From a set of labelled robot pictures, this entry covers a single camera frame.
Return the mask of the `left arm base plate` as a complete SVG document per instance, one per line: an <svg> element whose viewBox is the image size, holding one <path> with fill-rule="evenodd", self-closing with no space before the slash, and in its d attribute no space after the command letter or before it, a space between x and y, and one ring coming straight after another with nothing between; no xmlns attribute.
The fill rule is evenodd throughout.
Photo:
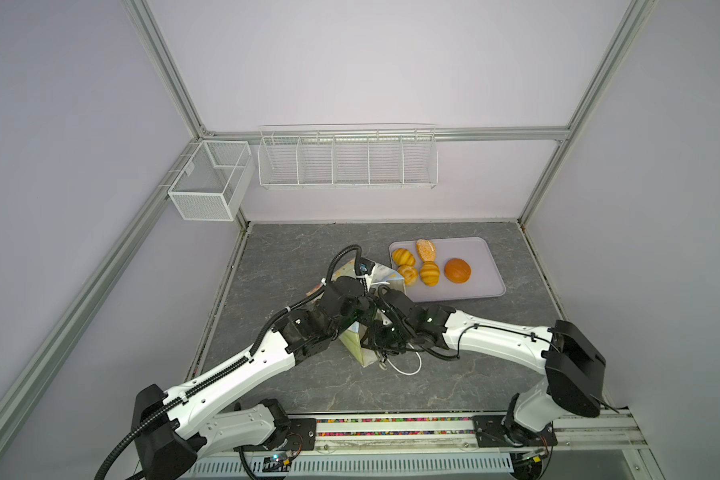
<svg viewBox="0 0 720 480"><path fill-rule="evenodd" d="M312 451L317 439L317 419L291 418L285 429L276 430L263 444L244 446L245 451Z"/></svg>

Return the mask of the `floral paper gift bag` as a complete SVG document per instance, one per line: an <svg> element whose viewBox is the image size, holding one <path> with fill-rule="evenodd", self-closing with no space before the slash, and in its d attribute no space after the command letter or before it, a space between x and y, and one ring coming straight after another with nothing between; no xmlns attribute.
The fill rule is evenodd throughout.
<svg viewBox="0 0 720 480"><path fill-rule="evenodd" d="M341 342L350 355L367 367L372 364L404 376L419 373L421 355L416 367L404 371L392 359L408 353L411 345L381 307L378 295L397 291L405 293L407 281L398 271L370 260L351 259L331 264L321 284L311 292L317 295L313 311L326 313L330 340Z"/></svg>

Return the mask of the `striped yellow fake bread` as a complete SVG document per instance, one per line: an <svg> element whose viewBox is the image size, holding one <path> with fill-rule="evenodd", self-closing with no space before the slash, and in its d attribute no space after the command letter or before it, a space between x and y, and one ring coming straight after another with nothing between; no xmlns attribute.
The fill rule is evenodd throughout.
<svg viewBox="0 0 720 480"><path fill-rule="evenodd" d="M428 287L436 286L440 281L440 275L440 268L433 261L424 261L419 269L419 278Z"/></svg>

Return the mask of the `round orange fake bun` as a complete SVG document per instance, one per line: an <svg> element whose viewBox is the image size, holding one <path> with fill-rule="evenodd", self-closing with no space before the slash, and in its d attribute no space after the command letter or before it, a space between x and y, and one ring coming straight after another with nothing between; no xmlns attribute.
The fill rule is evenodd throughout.
<svg viewBox="0 0 720 480"><path fill-rule="evenodd" d="M449 259L444 266L446 278L455 284L466 283L472 275L471 266L461 258Z"/></svg>

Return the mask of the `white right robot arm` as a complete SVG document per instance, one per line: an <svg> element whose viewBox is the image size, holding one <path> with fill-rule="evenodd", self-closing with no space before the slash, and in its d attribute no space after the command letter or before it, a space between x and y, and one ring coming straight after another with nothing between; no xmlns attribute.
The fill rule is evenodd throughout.
<svg viewBox="0 0 720 480"><path fill-rule="evenodd" d="M449 306L416 304L388 287L378 288L374 301L382 320L368 328L364 341L383 356L415 351L456 361L472 352L513 362L543 377L510 400L500 428L511 443L542 433L566 414L600 415L606 361L573 323L512 325Z"/></svg>

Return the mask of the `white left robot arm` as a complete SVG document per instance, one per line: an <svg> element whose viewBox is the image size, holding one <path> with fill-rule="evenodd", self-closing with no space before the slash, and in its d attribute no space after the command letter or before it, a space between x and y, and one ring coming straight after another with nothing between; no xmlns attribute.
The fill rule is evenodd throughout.
<svg viewBox="0 0 720 480"><path fill-rule="evenodd" d="M105 457L95 476L107 477L134 446L137 479L178 479L202 457L247 446L283 444L290 419L278 401L225 414L230 404L266 380L325 351L352 324L371 320L376 306L370 278L340 276L265 323L253 344L199 377L163 390L138 393L130 432Z"/></svg>

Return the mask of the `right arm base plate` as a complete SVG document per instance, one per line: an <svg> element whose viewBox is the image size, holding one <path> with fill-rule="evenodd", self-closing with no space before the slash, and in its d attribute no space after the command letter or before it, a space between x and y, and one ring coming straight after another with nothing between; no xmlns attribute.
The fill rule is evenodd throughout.
<svg viewBox="0 0 720 480"><path fill-rule="evenodd" d="M512 423L506 425L505 416L482 414L472 417L477 444L481 448L555 447L558 440L551 423L540 432L533 432Z"/></svg>

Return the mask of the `yellow fake bread roll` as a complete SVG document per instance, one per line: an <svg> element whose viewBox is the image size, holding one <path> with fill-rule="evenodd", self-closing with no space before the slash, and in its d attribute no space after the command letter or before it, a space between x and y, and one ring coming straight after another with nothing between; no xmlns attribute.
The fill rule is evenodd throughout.
<svg viewBox="0 0 720 480"><path fill-rule="evenodd" d="M392 252L392 260L398 266L415 266L416 258L413 253L405 248L397 248Z"/></svg>

